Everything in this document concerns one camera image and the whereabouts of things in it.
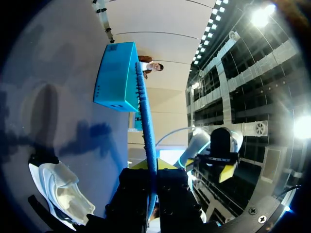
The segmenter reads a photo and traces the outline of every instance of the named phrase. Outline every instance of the bright light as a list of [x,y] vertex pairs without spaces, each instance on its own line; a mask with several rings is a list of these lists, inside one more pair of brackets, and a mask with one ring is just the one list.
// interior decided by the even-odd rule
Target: bright light
[[285,206],[284,211],[289,212],[290,210],[291,210],[291,209],[290,209],[290,207],[289,207],[289,206]]
[[192,179],[193,181],[197,180],[197,178],[192,174],[192,170],[187,172],[187,175],[190,179]]
[[203,132],[203,130],[201,129],[201,128],[196,128],[194,131],[193,131],[193,136],[195,136],[195,135],[197,135],[197,134],[199,134],[199,133],[202,133]]
[[174,165],[185,150],[160,150],[160,159],[164,160],[170,165]]
[[193,89],[197,89],[199,86],[200,86],[199,83],[195,83],[195,84],[193,84],[191,87],[192,87]]
[[260,8],[253,13],[251,22],[254,26],[263,28],[268,24],[268,15]]
[[267,5],[266,8],[264,9],[264,11],[268,15],[272,15],[275,10],[276,10],[276,6],[274,4]]
[[311,116],[303,116],[295,122],[295,137],[311,138]]

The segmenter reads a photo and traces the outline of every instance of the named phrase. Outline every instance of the white wall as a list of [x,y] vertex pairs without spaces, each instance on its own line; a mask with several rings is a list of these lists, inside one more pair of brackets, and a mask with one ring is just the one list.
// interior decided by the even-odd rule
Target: white wall
[[[116,0],[107,2],[115,42],[135,41],[138,54],[164,66],[145,81],[157,142],[188,125],[185,88],[192,59],[204,34],[215,0]],[[141,133],[128,133],[129,160],[145,158]],[[185,149],[188,132],[163,140],[160,147]]]

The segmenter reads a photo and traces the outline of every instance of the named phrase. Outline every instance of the yellow object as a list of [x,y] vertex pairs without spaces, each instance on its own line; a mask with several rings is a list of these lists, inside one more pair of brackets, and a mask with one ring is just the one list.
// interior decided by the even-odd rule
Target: yellow object
[[188,159],[185,166],[189,166],[190,164],[192,164],[194,161],[192,159]]
[[165,169],[165,168],[168,168],[168,169],[177,169],[175,166],[166,163],[166,162],[163,161],[162,159],[157,159],[157,167],[158,167],[159,170],[163,170],[163,169]]
[[[165,168],[177,169],[175,166],[166,163],[162,159],[157,159],[157,167],[159,170],[163,170]],[[141,161],[139,164],[136,164],[135,166],[131,167],[131,169],[140,169],[140,168],[148,169],[147,159],[145,159],[144,161]]]
[[147,159],[131,167],[131,169],[140,169],[140,168],[148,169]]
[[219,183],[224,182],[231,178],[233,176],[234,170],[237,166],[237,163],[235,165],[226,165],[219,176]]

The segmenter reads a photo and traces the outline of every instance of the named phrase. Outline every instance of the black cable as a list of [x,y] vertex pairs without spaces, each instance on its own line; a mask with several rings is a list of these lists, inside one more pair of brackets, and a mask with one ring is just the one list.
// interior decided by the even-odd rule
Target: black cable
[[279,197],[281,197],[282,195],[288,193],[289,191],[292,191],[294,189],[300,189],[301,188],[301,185],[296,185],[296,186],[293,186],[293,187],[290,187],[288,189],[286,189],[285,191],[281,192],[277,197],[276,199],[278,199]]

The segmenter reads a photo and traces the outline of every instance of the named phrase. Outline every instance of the ventilation fan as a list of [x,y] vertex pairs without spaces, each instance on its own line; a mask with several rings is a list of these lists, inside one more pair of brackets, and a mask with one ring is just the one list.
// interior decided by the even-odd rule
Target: ventilation fan
[[200,70],[200,71],[199,71],[199,76],[200,76],[200,77],[203,77],[203,76],[204,76],[204,71]]
[[257,136],[263,136],[266,132],[266,125],[262,122],[258,122],[256,124],[255,131],[256,131]]
[[229,32],[229,38],[234,41],[238,41],[240,39],[240,36],[237,32],[231,31]]

